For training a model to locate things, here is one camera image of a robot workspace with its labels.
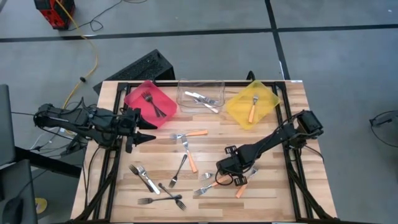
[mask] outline black case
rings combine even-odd
[[[120,80],[175,80],[170,62],[157,50],[136,60],[104,81]],[[100,94],[102,82],[93,87]]]

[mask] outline yellow object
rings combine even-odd
[[[44,198],[35,198],[36,203],[36,214],[41,214],[47,208],[47,200]]]
[[[257,95],[259,99],[256,103],[253,121],[250,123],[249,117],[254,95]],[[280,98],[256,80],[230,99],[226,103],[226,110],[244,129],[251,129],[279,103]]]
[[[95,64],[94,67],[84,76],[85,79],[87,79],[90,75],[92,75],[94,73],[94,71],[97,69],[98,66],[98,51],[97,48],[95,47],[94,43],[87,39],[87,37],[84,36],[84,34],[82,33],[82,31],[79,28],[79,25],[75,22],[75,20],[73,20],[72,16],[69,14],[69,12],[64,8],[64,6],[59,2],[59,0],[55,0],[57,2],[57,4],[61,7],[61,9],[65,12],[65,14],[69,17],[69,19],[73,22],[73,25],[75,25],[76,30],[78,31],[79,35],[81,38],[87,40],[90,45],[93,48],[94,54],[95,54]],[[64,104],[63,104],[63,108],[65,108],[70,100],[70,98],[73,96],[73,94],[75,94],[76,90],[79,88],[80,84],[82,83],[82,81],[78,82],[75,87],[73,88],[72,92],[70,92],[68,98],[65,100]]]

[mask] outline orange handle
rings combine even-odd
[[[246,189],[247,186],[248,186],[248,184],[243,185],[243,186],[238,190],[238,192],[236,192],[235,197],[236,197],[236,198],[240,198],[240,197],[242,196],[242,194],[243,194],[243,192],[244,192],[244,190]]]
[[[251,111],[250,111],[250,116],[249,116],[249,123],[253,122],[255,107],[256,107],[255,105],[251,106]]]
[[[193,159],[192,159],[192,156],[191,156],[191,154],[189,153],[189,151],[187,151],[187,154],[188,154],[189,164],[191,165],[192,172],[193,172],[193,173],[198,172],[198,169],[197,169],[197,167],[195,166],[195,163],[194,163],[194,161],[193,161]]]
[[[208,134],[209,132],[207,131],[207,130],[204,130],[204,131],[195,131],[195,132],[192,132],[192,133],[188,133],[188,134],[186,134],[185,136],[199,136],[199,135],[206,135],[206,134]]]
[[[228,175],[226,175],[226,176],[223,176],[222,178],[218,179],[218,182],[222,183],[222,182],[224,182],[224,181],[226,181],[228,179],[230,179],[230,177]],[[218,185],[217,182],[214,182],[214,183],[211,184],[212,187],[215,187],[217,185]]]

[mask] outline clear plastic container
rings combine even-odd
[[[146,80],[124,98],[131,108],[140,108],[142,117],[158,128],[177,111],[177,105],[151,81]]]
[[[221,112],[224,104],[224,81],[199,82],[180,80],[177,88],[177,104],[184,113]]]
[[[253,121],[249,122],[254,95],[258,96]],[[226,102],[227,112],[244,128],[251,129],[280,103],[280,98],[260,81],[253,81],[234,98]]]

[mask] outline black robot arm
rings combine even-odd
[[[294,128],[297,119],[298,127]],[[294,148],[304,147],[306,139],[316,139],[323,133],[322,125],[312,111],[302,111],[293,115],[287,124],[283,122],[275,131],[254,144],[244,144],[241,147],[230,146],[225,148],[225,153],[231,156],[216,163],[221,175],[231,175],[236,186],[244,185],[247,180],[243,174],[261,157],[263,152],[274,146],[288,142]]]
[[[42,105],[34,116],[34,123],[39,128],[60,127],[83,137],[94,139],[100,146],[110,147],[118,136],[127,137],[126,151],[131,153],[132,145],[155,139],[155,136],[142,134],[136,130],[157,129],[141,116],[140,109],[128,108],[124,114],[86,107],[83,100],[72,110],[56,108],[51,104]]]

